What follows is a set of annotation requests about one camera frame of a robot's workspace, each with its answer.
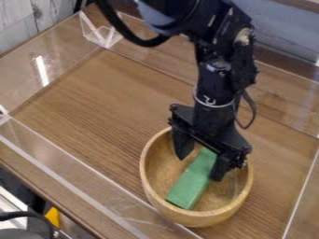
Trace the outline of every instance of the bowl rim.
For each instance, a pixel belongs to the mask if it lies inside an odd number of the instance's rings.
[[[224,205],[223,207],[220,207],[215,210],[210,210],[210,211],[190,211],[190,210],[186,210],[186,209],[182,209],[182,208],[173,206],[172,204],[165,202],[165,200],[155,192],[155,190],[152,189],[152,187],[149,185],[147,175],[145,175],[145,155],[147,155],[148,149],[151,148],[152,144],[159,139],[159,137],[161,137],[164,134],[167,134],[171,130],[172,130],[172,127],[168,127],[153,135],[153,137],[147,142],[143,152],[141,152],[141,155],[140,155],[140,179],[141,179],[144,191],[151,194],[152,198],[161,204],[161,206],[164,206],[169,210],[175,211],[176,213],[183,214],[184,216],[200,218],[200,217],[211,217],[211,216],[223,215],[224,213],[230,212],[231,210],[234,210],[243,204],[243,202],[250,194],[252,184],[254,184],[254,165],[251,162],[247,163],[247,170],[248,170],[247,183],[246,183],[246,186],[244,186],[242,192],[239,193],[238,197],[235,198],[235,200],[232,200],[232,202],[230,204]]]

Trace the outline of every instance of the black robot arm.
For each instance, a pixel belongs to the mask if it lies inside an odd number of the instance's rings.
[[[222,0],[136,0],[141,17],[159,36],[137,40],[128,32],[105,0],[99,0],[104,16],[124,37],[141,46],[153,47],[169,36],[184,34],[196,48],[198,86],[195,106],[171,105],[175,151],[183,160],[199,142],[218,154],[211,179],[220,181],[226,173],[240,168],[252,147],[235,128],[240,99],[254,101],[246,89],[255,84],[254,27],[250,16],[231,1]]]

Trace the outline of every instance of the black cable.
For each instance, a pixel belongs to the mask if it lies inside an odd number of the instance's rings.
[[[240,97],[243,96],[246,102],[248,103],[250,107],[251,107],[251,110],[252,110],[252,118],[251,118],[251,121],[248,122],[247,125],[243,125],[242,122],[239,121],[239,118],[236,117],[236,110],[235,110],[235,122],[238,123],[239,127],[243,129],[243,130],[247,130],[252,124],[254,124],[254,121],[255,121],[255,117],[256,117],[256,106],[255,106],[255,102],[254,102],[254,99],[251,97],[251,95],[247,93],[247,91],[243,91],[240,93],[239,96],[236,97]]]
[[[0,213],[0,221],[11,220],[11,219],[15,219],[15,218],[39,218],[47,224],[49,238],[55,238],[53,237],[53,233],[55,233],[53,227],[52,227],[52,225],[51,225],[51,223],[49,223],[49,221],[47,220],[45,217],[40,216],[36,213],[24,212],[24,211]]]
[[[136,45],[147,48],[152,48],[163,44],[168,39],[169,36],[157,35],[151,39],[141,39],[139,38],[131,29],[127,27],[124,22],[121,21],[113,7],[109,5],[108,0],[96,0],[96,4],[104,14],[105,18],[108,19],[109,23],[113,25],[117,32],[123,35],[123,37],[135,43]]]

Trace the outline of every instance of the wooden bowl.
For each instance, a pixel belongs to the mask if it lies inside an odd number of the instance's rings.
[[[140,156],[140,178],[145,196],[159,212],[187,227],[208,227],[226,220],[238,211],[254,183],[254,167],[232,170],[222,182],[211,182],[192,211],[167,203],[164,198],[184,169],[195,159],[200,145],[180,161],[175,155],[171,128],[148,141]]]

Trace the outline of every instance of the green sponge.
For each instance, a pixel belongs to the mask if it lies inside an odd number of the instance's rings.
[[[216,154],[210,149],[203,148],[167,194],[165,201],[168,203],[192,210],[208,186],[210,173],[215,163]]]

